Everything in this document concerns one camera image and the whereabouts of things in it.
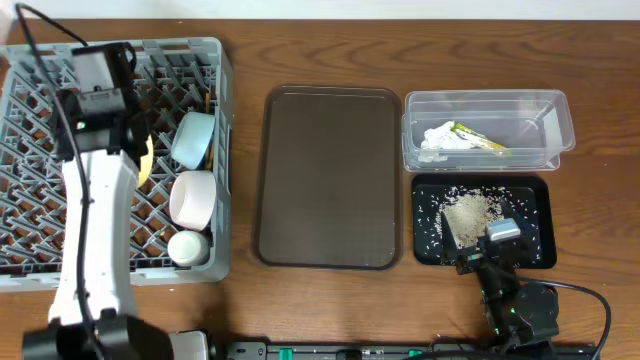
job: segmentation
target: clear plastic container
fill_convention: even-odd
[[[452,120],[507,149],[441,149],[440,161],[424,161],[425,131]],[[402,147],[411,172],[550,171],[575,142],[567,97],[558,90],[418,91],[405,102]]]

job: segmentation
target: dish rack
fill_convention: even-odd
[[[151,120],[154,142],[151,175],[136,190],[131,206],[131,284],[222,280],[231,258],[233,70],[215,38],[129,42],[137,56],[135,92]],[[60,88],[78,87],[71,50],[79,46],[38,46],[49,76]],[[11,65],[0,99],[0,292],[49,290],[60,279],[66,212],[61,164],[50,156],[47,120],[52,100],[27,45],[7,46],[0,53]],[[168,205],[171,184],[186,169],[171,159],[171,142],[185,113],[204,111],[207,92],[216,118],[212,171],[217,203],[207,229],[213,242],[206,264],[181,268],[167,253],[170,237],[182,230],[171,222]]]

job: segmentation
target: white wall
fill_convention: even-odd
[[[11,0],[0,0],[9,7]],[[25,0],[53,18],[638,20],[638,0]]]

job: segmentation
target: wood grain surface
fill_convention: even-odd
[[[67,41],[32,22],[40,42]],[[283,83],[414,90],[564,91],[577,146],[549,185],[552,270],[522,274],[602,293],[613,308],[605,359],[640,358],[640,23],[529,21],[64,21],[87,40],[214,36],[235,71],[233,262],[218,284],[136,288],[140,316],[219,340],[425,342],[489,335],[475,276],[420,265],[404,174],[404,255],[385,272],[270,268],[250,249],[265,97]],[[10,42],[23,42],[14,31]],[[0,358],[43,327],[53,292],[0,294]],[[602,306],[560,290],[560,336],[596,342]]]

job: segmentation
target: light blue cup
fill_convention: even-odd
[[[189,170],[197,169],[207,153],[215,125],[213,115],[187,113],[173,139],[171,157]]]

